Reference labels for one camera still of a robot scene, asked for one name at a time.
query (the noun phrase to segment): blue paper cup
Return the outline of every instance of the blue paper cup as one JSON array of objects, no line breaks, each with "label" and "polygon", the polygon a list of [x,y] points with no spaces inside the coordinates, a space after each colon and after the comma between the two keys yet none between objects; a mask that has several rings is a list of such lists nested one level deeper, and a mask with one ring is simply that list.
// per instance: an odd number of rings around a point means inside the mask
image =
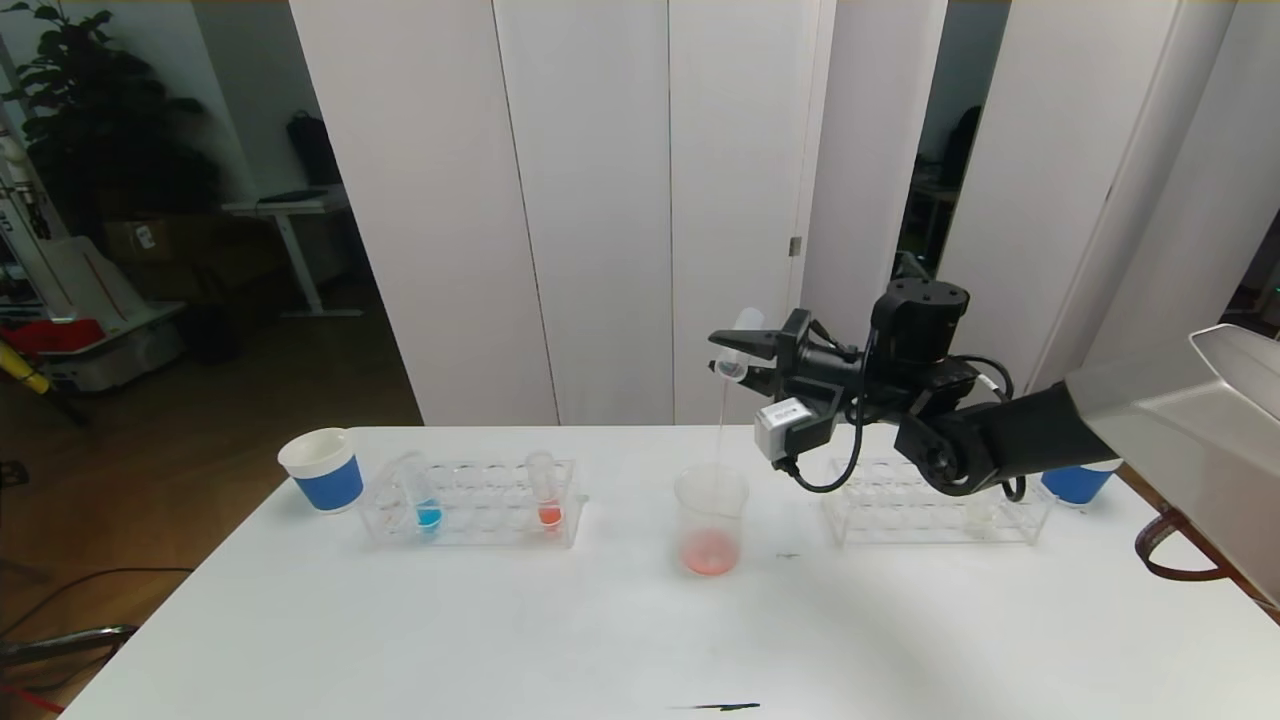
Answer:
[{"label": "blue paper cup", "polygon": [[1062,502],[1084,505],[1093,500],[1114,470],[1094,470],[1085,466],[1060,468],[1041,477],[1044,488]]},{"label": "blue paper cup", "polygon": [[342,428],[298,436],[280,448],[276,460],[321,512],[342,512],[365,489],[356,454]]}]

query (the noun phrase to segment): cable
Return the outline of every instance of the cable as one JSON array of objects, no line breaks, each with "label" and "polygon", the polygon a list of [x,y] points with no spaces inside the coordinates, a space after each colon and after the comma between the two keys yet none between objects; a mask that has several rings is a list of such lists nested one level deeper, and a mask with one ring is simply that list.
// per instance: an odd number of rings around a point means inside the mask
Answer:
[{"label": "cable", "polygon": [[63,594],[64,592],[74,588],[78,584],[87,583],[87,582],[92,580],[93,578],[101,578],[102,575],[111,575],[114,573],[186,573],[186,574],[191,574],[191,573],[195,573],[195,571],[196,571],[195,568],[113,568],[110,570],[99,570],[97,573],[90,573],[88,575],[84,575],[83,578],[78,578],[76,580],[72,580],[72,582],[64,584],[63,587],[55,589],[54,592],[49,593],[47,596],[45,596],[45,600],[41,600],[40,602],[37,602],[31,610],[28,610],[26,614],[23,614],[22,618],[18,618],[13,623],[10,623],[5,629],[0,630],[0,639],[4,639],[5,637],[8,637],[9,633],[12,633],[15,628],[18,628],[18,625],[22,625],[23,623],[26,623],[27,620],[29,620],[32,618],[32,615],[35,615],[36,612],[40,612],[41,610],[44,610],[45,606],[49,605],[50,602],[52,602],[52,600],[55,597]]},{"label": "cable", "polygon": [[36,707],[38,707],[41,710],[47,710],[49,712],[60,714],[64,710],[67,710],[65,707],[63,707],[61,705],[58,705],[56,702],[47,701],[47,700],[40,697],[38,694],[27,692],[27,691],[24,691],[22,688],[15,688],[13,685],[0,685],[0,693],[9,693],[12,696],[17,696],[18,700],[20,700],[23,702],[27,702],[27,703],[31,703],[31,705],[35,705]]},{"label": "cable", "polygon": [[22,689],[27,691],[28,693],[50,693],[50,692],[60,691],[64,687],[67,687],[68,683],[70,683],[72,680],[74,680],[76,678],[78,678],[82,673],[84,673],[86,670],[90,670],[95,665],[105,665],[109,660],[111,660],[111,657],[115,656],[116,652],[119,652],[119,650],[120,650],[120,646],[119,644],[114,644],[114,646],[111,646],[111,650],[104,652],[102,655],[99,655],[97,657],[95,657],[93,660],[90,660],[88,662],[81,665],[76,670],[72,670],[70,673],[68,673],[67,675],[64,675],[60,680],[55,680],[52,683],[46,683],[44,685],[24,685]]},{"label": "cable", "polygon": [[858,456],[863,454],[863,411],[867,409],[867,365],[872,355],[872,345],[876,342],[876,328],[872,328],[867,333],[867,346],[863,350],[863,364],[858,368],[858,406],[854,409],[845,409],[845,419],[847,419],[854,425],[854,448],[849,454],[849,464],[845,465],[845,471],[840,474],[838,478],[832,480],[826,486],[815,486],[809,483],[800,475],[800,468],[796,465],[795,457],[787,457],[780,462],[782,471],[791,475],[791,479],[796,482],[800,487],[809,492],[827,493],[840,489],[849,478],[854,474],[854,468],[858,465]]},{"label": "cable", "polygon": [[952,360],[960,360],[961,363],[978,363],[987,365],[1000,373],[1000,379],[1005,383],[1005,400],[1006,402],[1014,398],[1014,377],[1009,374],[1009,370],[1001,365],[998,361],[986,357],[983,355],[952,355]]},{"label": "cable", "polygon": [[[991,392],[996,393],[996,397],[1001,402],[1009,402],[1014,398],[1014,378],[1009,374],[1009,369],[1000,364],[1000,361],[983,355],[952,355],[951,359],[960,360],[963,363],[978,363],[993,368],[997,373],[1000,373],[1000,379],[1005,383],[1005,388],[1001,389],[995,387],[996,383],[992,383],[987,375],[982,375],[982,380],[984,383],[989,383],[987,387],[991,388]],[[1009,498],[1010,502],[1021,502],[1023,498],[1027,497],[1027,475],[1018,475],[1014,478],[1012,484],[1010,484],[1009,480],[1000,480],[1000,486],[1005,489],[1005,497]]]}]

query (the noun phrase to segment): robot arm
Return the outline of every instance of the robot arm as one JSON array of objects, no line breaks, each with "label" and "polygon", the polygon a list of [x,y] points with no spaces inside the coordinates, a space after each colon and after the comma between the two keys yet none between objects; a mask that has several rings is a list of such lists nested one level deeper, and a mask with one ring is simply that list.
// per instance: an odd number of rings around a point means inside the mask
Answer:
[{"label": "robot arm", "polygon": [[717,331],[710,341],[777,360],[772,369],[751,368],[742,384],[776,401],[756,416],[756,442],[774,469],[792,477],[796,456],[829,441],[841,416],[897,424],[895,448],[952,496],[1115,457],[1062,383],[957,409],[980,377],[970,364],[977,357],[948,354],[968,305],[969,295],[956,286],[900,279],[876,302],[861,351],[835,341],[808,310],[795,310],[778,331]]},{"label": "robot arm", "polygon": [[741,384],[774,400],[756,414],[756,445],[806,488],[836,489],[856,461],[858,441],[846,473],[822,487],[796,468],[841,416],[856,428],[896,423],[895,448],[952,496],[1119,456],[1280,601],[1280,345],[1217,325],[1020,398],[961,409],[982,378],[973,364],[998,368],[950,355],[968,302],[952,284],[900,279],[876,302],[861,350],[837,342],[806,310],[777,331],[718,331],[710,341],[776,360],[750,368]]}]

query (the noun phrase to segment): desk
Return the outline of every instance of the desk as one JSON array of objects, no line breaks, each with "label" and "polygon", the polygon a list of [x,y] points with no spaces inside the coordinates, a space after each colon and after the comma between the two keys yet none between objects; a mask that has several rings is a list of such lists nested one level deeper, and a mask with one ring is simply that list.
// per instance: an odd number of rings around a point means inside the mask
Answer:
[{"label": "desk", "polygon": [[311,269],[307,266],[307,259],[302,254],[302,246],[298,243],[298,234],[293,231],[293,220],[291,219],[293,215],[328,215],[329,213],[346,210],[347,208],[351,208],[351,201],[347,200],[347,191],[340,184],[329,187],[319,197],[293,202],[256,202],[250,200],[223,205],[223,211],[232,215],[247,218],[270,217],[275,222],[275,227],[279,228],[284,249],[289,254],[289,264],[293,266],[293,275],[298,279],[298,287],[302,288],[302,295],[307,299],[307,310],[305,313],[287,313],[287,316],[358,318],[364,315],[360,310],[325,310],[324,302],[320,300],[320,290],[316,288],[315,279],[311,277]]},{"label": "desk", "polygon": [[[580,461],[572,550],[375,550],[355,512],[282,484],[82,692],[68,720],[270,717],[1276,717],[1280,632],[1226,582],[1149,575],[1153,511],[1108,483],[1059,507],[1034,547],[836,551],[815,496],[773,473],[751,429],[741,564],[672,559],[672,480],[716,428],[358,428],[366,477],[438,459]],[[893,428],[868,428],[867,457]],[[841,428],[806,473],[849,448]],[[1188,543],[1167,562],[1199,560]]]},{"label": "desk", "polygon": [[960,200],[960,188],[913,181],[911,190],[908,193],[908,204],[910,204],[913,196],[920,196],[929,201],[929,222],[924,229],[924,264],[932,268],[933,272],[937,272],[938,264],[942,263],[942,242],[946,240],[946,233],[941,238],[933,237],[938,224],[938,210],[942,205],[951,205],[954,208]]}]

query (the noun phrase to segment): plastic test tube rack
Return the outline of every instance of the plastic test tube rack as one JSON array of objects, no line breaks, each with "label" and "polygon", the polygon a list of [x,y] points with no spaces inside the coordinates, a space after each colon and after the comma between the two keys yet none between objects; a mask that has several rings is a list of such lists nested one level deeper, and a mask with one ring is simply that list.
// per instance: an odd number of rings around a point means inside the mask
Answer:
[{"label": "plastic test tube rack", "polygon": [[357,502],[380,544],[572,547],[586,497],[572,460],[433,462],[410,452],[387,465]]},{"label": "plastic test tube rack", "polygon": [[[831,477],[844,469],[844,461],[833,460]],[[1038,475],[1027,478],[1021,502],[1010,502],[1000,488],[950,497],[902,457],[863,459],[849,482],[822,500],[837,546],[1034,544],[1052,506]]]}]

